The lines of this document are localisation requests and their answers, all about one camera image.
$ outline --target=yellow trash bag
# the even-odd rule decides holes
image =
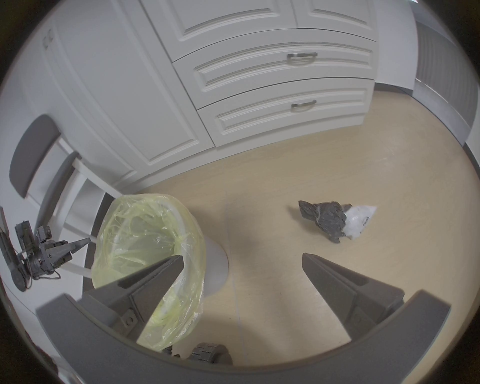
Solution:
[[[95,288],[173,255],[183,256],[183,271],[137,341],[159,352],[187,336],[202,313],[204,237],[188,209],[172,196],[125,195],[112,203],[97,240]]]

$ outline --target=white cabinet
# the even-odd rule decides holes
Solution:
[[[292,0],[292,4],[299,28],[329,29],[377,40],[372,0]]]
[[[213,103],[199,114],[216,146],[271,130],[314,122],[316,132],[343,126],[344,117],[361,124],[374,80],[300,80],[245,92]]]
[[[142,4],[173,61],[230,37],[297,27],[289,0],[142,0]]]
[[[174,62],[197,108],[267,85],[319,77],[374,79],[377,43],[319,29],[238,36]]]
[[[67,1],[47,28],[45,58],[84,119],[81,134],[101,140],[128,170],[114,184],[213,146],[140,3]],[[61,129],[82,154],[78,132]]]

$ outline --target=gray chair backrest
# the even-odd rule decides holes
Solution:
[[[35,173],[50,148],[60,137],[57,125],[48,115],[37,117],[27,128],[13,153],[10,182],[20,196],[27,196]]]

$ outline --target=piece of trash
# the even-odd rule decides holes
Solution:
[[[330,241],[338,244],[341,237],[351,240],[361,235],[377,207],[352,204],[330,203],[311,204],[299,201],[303,218],[314,221],[318,228],[328,235]]]

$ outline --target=metal handle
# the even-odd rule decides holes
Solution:
[[[287,55],[287,59],[291,59],[293,57],[317,57],[317,55],[317,52],[289,53]]]
[[[292,108],[308,107],[317,103],[317,100],[307,101],[306,103],[293,103]]]

